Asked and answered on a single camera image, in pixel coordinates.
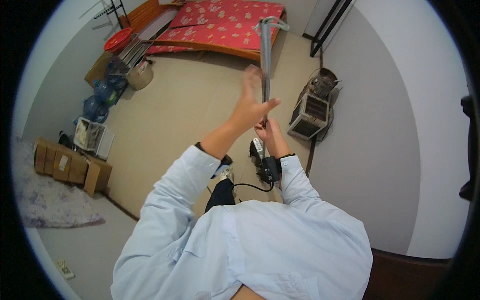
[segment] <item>shirt sleeve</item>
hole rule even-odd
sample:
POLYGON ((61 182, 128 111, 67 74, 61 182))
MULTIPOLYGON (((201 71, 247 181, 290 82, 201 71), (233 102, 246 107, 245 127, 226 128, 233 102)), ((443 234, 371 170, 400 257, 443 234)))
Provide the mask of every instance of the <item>shirt sleeve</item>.
POLYGON ((154 184, 115 264, 114 281, 120 273, 131 272, 183 235, 194 219, 192 205, 219 164, 220 160, 190 146, 154 184))
POLYGON ((280 160, 282 166, 283 203, 313 216, 325 219, 337 228, 339 234, 353 241, 362 255, 372 264, 372 251, 363 222, 350 216, 340 208, 322 201, 320 195, 310 184, 297 156, 288 156, 280 160))

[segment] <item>brown cardboard box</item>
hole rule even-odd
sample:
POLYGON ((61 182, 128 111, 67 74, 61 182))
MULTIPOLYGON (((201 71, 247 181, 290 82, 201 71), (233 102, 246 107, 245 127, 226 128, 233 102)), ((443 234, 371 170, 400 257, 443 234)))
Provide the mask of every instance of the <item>brown cardboard box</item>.
POLYGON ((38 174, 43 174, 45 166, 45 156, 47 155, 47 141, 44 138, 37 138, 35 142, 34 155, 35 172, 37 172, 38 174))
POLYGON ((112 166, 98 158, 84 154, 87 158, 88 172, 85 178, 84 190, 93 197, 95 191, 104 191, 110 179, 112 166))
POLYGON ((47 142, 47 154, 45 155, 45 165, 43 172, 47 175, 53 174, 53 164, 55 162, 55 154, 57 154, 58 144, 47 142))
POLYGON ((39 137, 35 144, 35 171, 48 174, 56 180, 84 184, 93 197, 95 191, 107 187, 112 166, 95 157, 84 156, 57 143, 39 137))
POLYGON ((69 148, 60 144, 58 145, 55 160, 53 162, 53 179, 61 181, 68 180, 70 164, 72 163, 72 152, 73 151, 69 148))
POLYGON ((90 71, 88 71, 87 75, 85 75, 85 81, 88 84, 95 88, 93 81, 101 80, 105 77, 105 70, 107 69, 107 65, 112 59, 112 54, 110 52, 103 52, 102 55, 96 60, 90 71))
POLYGON ((73 183, 84 183, 87 173, 88 164, 85 157, 71 151, 72 162, 70 163, 70 172, 68 173, 68 181, 73 183))

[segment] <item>dark trousers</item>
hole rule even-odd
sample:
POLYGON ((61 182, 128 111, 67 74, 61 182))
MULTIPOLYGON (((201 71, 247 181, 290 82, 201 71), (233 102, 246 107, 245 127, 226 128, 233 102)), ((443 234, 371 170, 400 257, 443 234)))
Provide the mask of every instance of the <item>dark trousers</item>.
POLYGON ((217 183, 210 199, 208 200, 205 212, 209 211, 210 208, 215 205, 234 205, 235 199, 233 198, 233 189, 230 189, 232 186, 233 183, 228 178, 217 183))

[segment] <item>beige floor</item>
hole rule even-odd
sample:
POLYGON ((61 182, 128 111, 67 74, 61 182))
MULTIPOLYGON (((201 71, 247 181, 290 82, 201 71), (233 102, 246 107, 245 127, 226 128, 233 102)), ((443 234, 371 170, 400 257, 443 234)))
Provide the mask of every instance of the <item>beige floor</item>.
MULTIPOLYGON (((300 91, 319 66, 318 58, 309 57, 309 47, 309 40, 290 33, 279 34, 274 45, 270 95, 281 98, 282 104, 269 116, 278 120, 285 133, 300 91)), ((228 118, 240 95, 242 70, 251 63, 213 52, 200 60, 195 57, 196 53, 186 52, 154 57, 152 82, 137 92, 127 90, 110 110, 106 125, 116 135, 108 157, 113 166, 109 195, 136 216, 153 183, 172 162, 228 118)), ((260 90, 257 94, 261 101, 260 90)), ((255 136, 253 129, 246 132, 228 152, 234 160, 235 183, 260 186, 248 157, 255 136)), ((310 142, 285 137, 306 167, 310 142)), ((211 190, 216 183, 211 180, 211 190)), ((281 202, 275 190, 265 193, 240 186, 236 194, 236 201, 281 202)), ((197 216, 208 198, 205 189, 193 208, 197 216)))

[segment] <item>black watch strap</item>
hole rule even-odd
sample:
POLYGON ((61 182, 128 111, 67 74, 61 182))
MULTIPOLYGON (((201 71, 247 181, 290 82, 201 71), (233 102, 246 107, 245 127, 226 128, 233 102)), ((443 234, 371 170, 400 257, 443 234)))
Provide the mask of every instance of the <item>black watch strap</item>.
MULTIPOLYGON (((195 147, 197 147, 198 149, 202 150, 203 152, 205 152, 205 150, 202 148, 202 145, 200 145, 200 142, 196 143, 195 144, 195 147)), ((220 166, 223 166, 223 165, 231 165, 233 163, 233 160, 228 156, 228 155, 225 155, 222 160, 220 161, 220 166)))
POLYGON ((287 154, 287 155, 284 155, 284 156, 282 156, 282 157, 280 157, 280 158, 277 158, 277 159, 276 159, 276 165, 277 165, 278 169, 279 169, 279 170, 282 169, 282 164, 280 164, 280 160, 281 160, 282 158, 289 157, 289 156, 295 156, 295 155, 296 155, 296 154, 293 153, 293 154, 287 154))

